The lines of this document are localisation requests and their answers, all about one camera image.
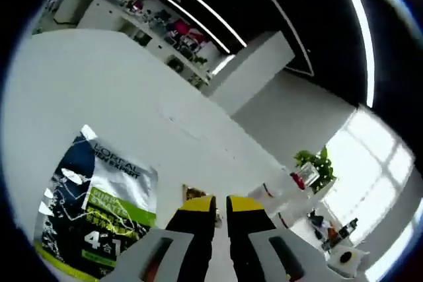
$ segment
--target white table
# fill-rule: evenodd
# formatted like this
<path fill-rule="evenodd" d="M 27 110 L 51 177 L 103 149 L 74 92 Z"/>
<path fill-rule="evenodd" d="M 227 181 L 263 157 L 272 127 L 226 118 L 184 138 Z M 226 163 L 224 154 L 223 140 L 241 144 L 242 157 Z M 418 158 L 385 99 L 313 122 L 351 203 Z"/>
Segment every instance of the white table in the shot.
<path fill-rule="evenodd" d="M 5 180 L 30 239 L 47 181 L 85 123 L 157 169 L 160 227 L 182 205 L 182 184 L 215 194 L 223 209 L 226 195 L 280 175 L 276 159 L 221 108 L 117 32 L 60 30 L 26 40 L 2 112 Z"/>

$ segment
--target black ceiling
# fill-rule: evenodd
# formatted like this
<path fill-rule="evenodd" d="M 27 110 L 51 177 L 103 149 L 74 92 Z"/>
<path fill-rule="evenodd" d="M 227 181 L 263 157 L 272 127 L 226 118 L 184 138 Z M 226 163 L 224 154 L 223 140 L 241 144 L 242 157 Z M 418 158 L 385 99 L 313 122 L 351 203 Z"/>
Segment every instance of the black ceiling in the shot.
<path fill-rule="evenodd" d="M 267 30 L 281 30 L 295 52 L 289 64 L 309 71 L 297 40 L 271 0 L 204 0 L 247 43 Z M 276 0 L 289 17 L 315 72 L 298 75 L 333 92 L 347 102 L 366 102 L 366 63 L 360 25 L 351 0 Z M 406 0 L 415 16 L 423 17 L 421 0 Z M 423 118 L 420 83 L 422 49 L 410 36 L 385 0 L 362 0 L 375 54 L 375 100 L 379 114 L 419 157 L 420 119 Z M 195 0 L 181 5 L 202 21 L 231 51 L 242 48 L 237 39 Z"/>

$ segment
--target product package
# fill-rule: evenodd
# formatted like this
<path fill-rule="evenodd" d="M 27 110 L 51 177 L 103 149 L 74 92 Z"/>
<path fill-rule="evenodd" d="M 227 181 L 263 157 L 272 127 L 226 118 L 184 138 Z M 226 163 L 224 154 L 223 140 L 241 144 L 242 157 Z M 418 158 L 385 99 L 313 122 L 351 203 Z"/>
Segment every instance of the product package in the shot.
<path fill-rule="evenodd" d="M 154 226 L 157 172 L 125 159 L 85 125 L 50 180 L 34 245 L 58 269 L 98 281 Z"/>

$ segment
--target window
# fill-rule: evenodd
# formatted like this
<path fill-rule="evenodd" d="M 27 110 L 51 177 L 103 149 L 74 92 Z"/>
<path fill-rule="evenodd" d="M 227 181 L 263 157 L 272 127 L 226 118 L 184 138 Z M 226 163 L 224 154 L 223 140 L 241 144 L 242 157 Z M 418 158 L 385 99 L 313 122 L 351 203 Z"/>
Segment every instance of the window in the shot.
<path fill-rule="evenodd" d="M 351 234 L 359 244 L 384 218 L 404 188 L 413 156 L 377 116 L 359 108 L 327 145 L 335 185 L 324 199 L 344 225 L 358 218 Z"/>

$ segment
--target potted plant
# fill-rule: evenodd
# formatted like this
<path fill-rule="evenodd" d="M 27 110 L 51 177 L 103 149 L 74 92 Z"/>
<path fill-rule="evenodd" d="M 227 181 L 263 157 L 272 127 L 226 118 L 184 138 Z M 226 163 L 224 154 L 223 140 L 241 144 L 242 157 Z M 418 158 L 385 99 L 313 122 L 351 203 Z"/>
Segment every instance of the potted plant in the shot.
<path fill-rule="evenodd" d="M 333 175 L 332 162 L 328 159 L 328 149 L 326 146 L 317 155 L 307 150 L 302 150 L 294 158 L 297 160 L 296 167 L 301 168 L 304 164 L 310 162 L 319 173 L 319 177 L 310 185 L 314 193 L 317 193 L 329 183 L 336 180 L 336 177 Z"/>
<path fill-rule="evenodd" d="M 196 57 L 194 58 L 194 63 L 195 63 L 196 65 L 198 65 L 198 67 L 203 67 L 203 65 L 205 65 L 207 62 L 208 62 L 208 60 L 207 60 L 207 59 L 205 59 L 205 58 L 204 58 L 204 57 L 202 57 L 202 56 L 196 56 Z"/>

